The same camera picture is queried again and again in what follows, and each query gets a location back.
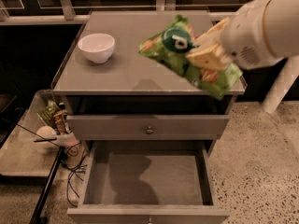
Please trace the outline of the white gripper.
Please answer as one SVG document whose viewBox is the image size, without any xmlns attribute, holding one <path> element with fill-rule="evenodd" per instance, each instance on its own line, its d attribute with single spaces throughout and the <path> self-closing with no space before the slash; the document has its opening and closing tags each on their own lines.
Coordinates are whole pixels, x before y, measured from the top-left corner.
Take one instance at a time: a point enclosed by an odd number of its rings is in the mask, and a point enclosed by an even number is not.
<svg viewBox="0 0 299 224">
<path fill-rule="evenodd" d="M 197 36 L 195 44 L 200 48 L 187 52 L 187 60 L 193 66 L 210 70 L 225 70 L 233 60 L 245 70 L 270 67 L 280 62 L 282 57 L 277 57 L 266 42 L 263 25 L 270 1 L 250 1 L 230 19 L 224 18 Z"/>
</svg>

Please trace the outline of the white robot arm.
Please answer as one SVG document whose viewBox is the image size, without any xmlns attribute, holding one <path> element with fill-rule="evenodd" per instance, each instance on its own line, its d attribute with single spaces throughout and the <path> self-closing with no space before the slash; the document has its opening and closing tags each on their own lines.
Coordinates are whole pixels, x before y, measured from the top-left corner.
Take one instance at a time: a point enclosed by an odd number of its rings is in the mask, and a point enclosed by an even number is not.
<svg viewBox="0 0 299 224">
<path fill-rule="evenodd" d="M 200 68 L 269 67 L 299 55 L 299 0 L 253 0 L 194 40 L 186 53 Z"/>
</svg>

